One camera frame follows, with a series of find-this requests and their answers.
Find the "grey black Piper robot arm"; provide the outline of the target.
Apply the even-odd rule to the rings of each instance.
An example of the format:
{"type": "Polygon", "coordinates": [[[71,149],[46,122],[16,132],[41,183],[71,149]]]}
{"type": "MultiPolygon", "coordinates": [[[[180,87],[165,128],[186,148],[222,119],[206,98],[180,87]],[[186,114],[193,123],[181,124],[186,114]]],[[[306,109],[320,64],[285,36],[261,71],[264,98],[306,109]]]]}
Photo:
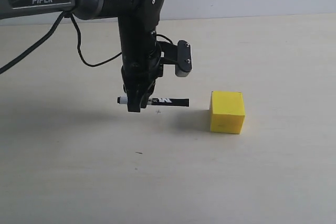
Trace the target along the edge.
{"type": "Polygon", "coordinates": [[[81,20],[116,18],[127,106],[139,112],[147,105],[160,71],[156,27],[164,0],[1,0],[1,19],[61,13],[81,20]]]}

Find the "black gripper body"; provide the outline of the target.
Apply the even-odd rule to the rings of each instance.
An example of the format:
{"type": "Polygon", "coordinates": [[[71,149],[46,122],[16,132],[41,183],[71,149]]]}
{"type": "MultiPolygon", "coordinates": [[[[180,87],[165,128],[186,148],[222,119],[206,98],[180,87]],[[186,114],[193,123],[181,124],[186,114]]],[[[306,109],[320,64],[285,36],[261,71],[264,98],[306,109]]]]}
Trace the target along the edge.
{"type": "Polygon", "coordinates": [[[154,92],[157,78],[163,76],[161,59],[148,58],[140,63],[123,58],[121,74],[127,98],[149,98],[154,92]]]}

